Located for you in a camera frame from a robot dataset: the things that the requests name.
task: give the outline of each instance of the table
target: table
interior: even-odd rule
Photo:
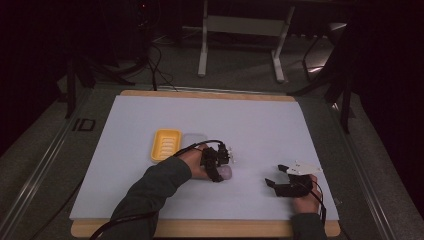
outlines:
[[[227,32],[240,34],[256,34],[263,36],[278,36],[279,41],[277,47],[271,52],[272,62],[274,66],[276,80],[279,83],[284,83],[287,80],[284,78],[281,68],[280,53],[283,48],[284,40],[286,39],[291,18],[294,13],[294,6],[291,6],[285,21],[281,20],[266,20],[253,18],[239,18],[228,16],[208,15],[208,0],[203,1],[203,25],[202,25],[202,49],[200,51],[200,61],[198,75],[204,77],[206,75],[206,63],[208,57],[207,33],[212,32]]]
[[[295,100],[292,97],[269,96],[269,95],[173,93],[173,92],[143,92],[143,91],[124,91],[122,92],[121,95],[144,96],[144,97],[151,96],[151,97],[163,97],[163,98],[173,98],[173,99],[199,98],[199,99],[219,99],[219,100],[222,100],[222,99],[243,100],[243,101],[246,100],[246,101],[261,101],[261,102],[283,101],[283,102],[295,103]],[[107,220],[108,220],[107,218],[75,220],[72,225],[71,233],[75,237],[90,236],[100,225],[105,223]],[[328,236],[337,236],[340,233],[340,228],[339,228],[337,220],[331,220],[331,219],[327,220],[326,233]],[[160,219],[155,236],[156,237],[284,237],[284,236],[290,236],[290,235],[291,235],[291,225],[290,225],[290,222],[287,220]]]

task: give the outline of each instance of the white object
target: white object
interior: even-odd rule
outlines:
[[[287,169],[288,174],[298,176],[322,172],[323,170],[319,166],[299,161],[296,161],[295,164],[289,166],[289,169]]]

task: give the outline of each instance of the black cable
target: black cable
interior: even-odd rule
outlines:
[[[59,215],[59,213],[65,208],[65,206],[69,203],[69,201],[72,199],[72,197],[75,195],[75,193],[78,191],[78,189],[81,187],[81,184],[83,182],[84,179],[82,179],[78,185],[74,188],[74,190],[72,191],[72,193],[69,195],[69,197],[66,199],[66,201],[62,204],[62,206],[59,208],[59,210],[57,210],[51,217],[50,219],[40,228],[38,229],[38,231],[32,235],[32,237],[29,240],[34,240],[38,237],[38,235],[40,235],[46,228],[47,226],[57,217],[57,215]]]
[[[174,80],[174,77],[171,75],[171,74],[168,74],[168,73],[162,73],[162,71],[160,71],[159,70],[159,63],[160,63],[160,61],[161,61],[161,59],[162,59],[162,51],[157,47],[157,46],[155,46],[154,44],[152,44],[152,47],[154,48],[154,49],[156,49],[156,51],[159,53],[159,59],[157,60],[157,62],[155,63],[152,59],[150,59],[149,58],[149,66],[150,66],[150,68],[152,69],[153,68],[153,70],[152,70],[152,82],[154,82],[154,83],[156,83],[156,89],[157,89],[157,86],[159,85],[159,84],[157,84],[157,82],[156,82],[156,72],[158,72],[159,73],[159,75],[163,78],[163,80],[165,80],[165,82],[166,82],[166,84],[168,84],[168,85],[170,85],[176,92],[178,92],[178,90],[175,88],[175,86],[173,85],[173,84],[171,84],[171,81],[173,81]],[[168,81],[166,78],[165,78],[165,76],[163,76],[163,74],[167,74],[167,75],[169,75],[169,76],[171,76],[171,81]]]
[[[306,187],[304,184],[300,183],[300,182],[296,182],[294,184],[298,184],[300,186],[302,186],[303,188],[307,189],[309,191],[310,194],[312,194],[312,196],[314,196],[314,198],[321,204],[321,212],[320,212],[320,216],[321,216],[321,222],[322,225],[325,225],[325,220],[327,218],[327,208],[324,206],[324,193],[321,190],[321,187],[319,186],[318,183],[314,182],[320,189],[321,191],[321,198],[318,197],[312,190],[310,190],[308,187]]]
[[[156,84],[156,67],[157,66],[155,66],[155,68],[153,68],[152,67],[152,64],[150,63],[150,59],[149,59],[149,61],[147,61],[148,63],[149,63],[149,66],[150,66],[150,71],[152,72],[152,85],[153,85],[153,91],[157,91],[158,90],[158,86],[157,86],[157,84]]]
[[[93,235],[91,235],[90,240],[97,239],[100,234],[102,234],[104,231],[106,231],[107,229],[109,229],[113,226],[116,226],[116,225],[121,224],[121,223],[132,222],[132,221],[141,220],[141,219],[145,219],[145,218],[151,218],[154,215],[156,215],[157,213],[158,212],[136,214],[136,215],[126,216],[126,217],[120,217],[120,218],[114,219],[112,221],[109,221],[109,222],[103,224],[100,228],[98,228],[93,233]]]
[[[173,156],[178,157],[179,155],[181,155],[181,154],[183,154],[183,153],[186,153],[186,152],[188,152],[188,151],[190,151],[190,150],[194,149],[195,147],[200,146],[200,145],[202,145],[202,144],[206,144],[206,143],[219,143],[219,144],[224,144],[222,141],[219,141],[219,140],[207,140],[207,141],[203,141],[203,142],[199,142],[199,143],[194,143],[194,144],[191,144],[190,146],[188,146],[188,147],[186,147],[186,148],[180,149],[178,152],[174,153],[174,155],[173,155]]]
[[[346,229],[343,227],[340,221],[339,221],[339,226],[340,226],[340,230],[342,230],[342,233],[346,236],[346,238],[348,240],[352,240],[352,238],[350,238],[349,234],[347,234]]]

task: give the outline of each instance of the floor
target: floor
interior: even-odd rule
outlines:
[[[156,80],[160,90],[284,95],[308,84],[300,61],[311,40],[302,37],[287,40],[281,61],[289,83],[279,84],[275,81],[270,56],[276,39],[211,35],[207,74],[199,78],[196,73],[200,32],[198,29],[184,31],[185,37],[180,45],[160,35],[153,41],[155,47],[150,49],[150,59],[153,66],[158,66]],[[331,44],[325,38],[321,39],[308,57],[309,65],[322,66],[331,50]],[[133,89],[152,89],[152,74],[148,67],[123,77],[136,83],[131,87]],[[351,239],[423,239],[422,218],[363,112],[359,97],[353,96],[350,134],[344,134],[338,126],[338,111],[322,99],[326,87],[310,92],[298,101],[304,110],[317,154],[324,169],[328,169],[327,178],[334,191],[340,223],[346,230],[334,239],[348,239],[348,236]],[[70,234],[72,222],[69,220],[75,198],[72,193],[85,175],[114,96],[127,88],[98,76],[94,89],[78,88],[78,108],[73,117],[64,119],[66,104],[53,103],[1,157],[2,239],[5,233],[8,238],[4,239],[35,239],[31,236],[39,229],[43,231],[38,239],[74,239]],[[96,119],[96,127],[92,132],[76,131],[77,119]],[[49,167],[38,185],[32,188],[34,191],[24,192],[29,196],[24,201],[19,194],[31,189],[28,179],[32,173],[40,172],[37,166],[42,163]],[[22,209],[18,211],[14,203],[22,203]]]

